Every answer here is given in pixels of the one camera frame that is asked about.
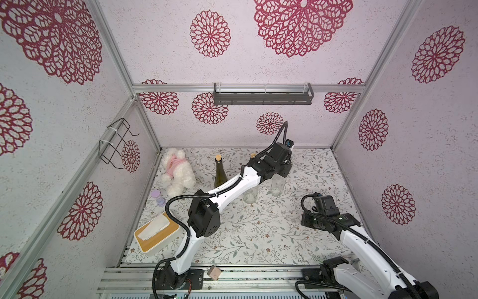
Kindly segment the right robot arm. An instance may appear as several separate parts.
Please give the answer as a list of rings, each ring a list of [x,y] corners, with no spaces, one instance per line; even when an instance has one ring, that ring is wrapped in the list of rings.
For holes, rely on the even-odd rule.
[[[360,299],[436,299],[437,289],[428,281],[420,282],[398,266],[367,234],[349,213],[342,214],[332,196],[305,195],[300,202],[301,225],[332,234],[352,252],[352,259],[338,256],[318,267],[303,270],[295,288],[300,290],[335,289],[350,292]]]

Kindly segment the clear bottle with red label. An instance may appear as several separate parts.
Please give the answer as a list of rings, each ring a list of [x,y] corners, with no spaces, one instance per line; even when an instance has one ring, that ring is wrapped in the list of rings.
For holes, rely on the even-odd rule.
[[[271,188],[270,188],[271,195],[276,198],[281,196],[284,193],[285,184],[286,184],[286,178],[280,176],[279,174],[275,174],[271,178]]]

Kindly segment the tall clear corked bottle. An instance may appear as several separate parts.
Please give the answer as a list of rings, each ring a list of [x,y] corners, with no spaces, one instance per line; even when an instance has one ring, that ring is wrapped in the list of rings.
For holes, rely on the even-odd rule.
[[[243,194],[243,201],[246,204],[254,204],[257,200],[259,191],[259,186],[255,186],[254,188],[249,189],[247,192]]]

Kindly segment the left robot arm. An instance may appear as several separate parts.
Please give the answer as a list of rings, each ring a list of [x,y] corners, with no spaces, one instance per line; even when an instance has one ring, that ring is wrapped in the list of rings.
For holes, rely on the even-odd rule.
[[[182,247],[170,260],[169,268],[176,275],[182,275],[189,271],[194,255],[203,241],[219,229],[221,212],[230,203],[276,174],[283,178],[288,176],[292,167],[293,147],[294,142],[290,139],[282,143],[274,143],[250,159],[247,164],[241,167],[239,174],[218,188],[206,193],[198,192],[176,196],[167,202],[165,206],[166,214],[170,220],[186,231]],[[191,198],[192,202],[188,212],[188,222],[184,224],[173,216],[169,207],[175,201],[187,198]]]

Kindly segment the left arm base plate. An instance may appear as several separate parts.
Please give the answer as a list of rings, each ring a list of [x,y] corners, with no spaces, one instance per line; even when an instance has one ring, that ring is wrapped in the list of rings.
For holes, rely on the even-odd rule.
[[[177,274],[171,262],[162,263],[153,272],[153,290],[201,290],[204,282],[204,271],[189,269]]]

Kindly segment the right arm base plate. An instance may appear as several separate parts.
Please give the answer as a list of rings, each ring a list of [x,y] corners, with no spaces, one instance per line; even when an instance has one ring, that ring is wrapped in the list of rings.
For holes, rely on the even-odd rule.
[[[348,290],[341,285],[335,278],[333,270],[327,267],[302,269],[303,279],[306,281],[306,289],[339,289]]]

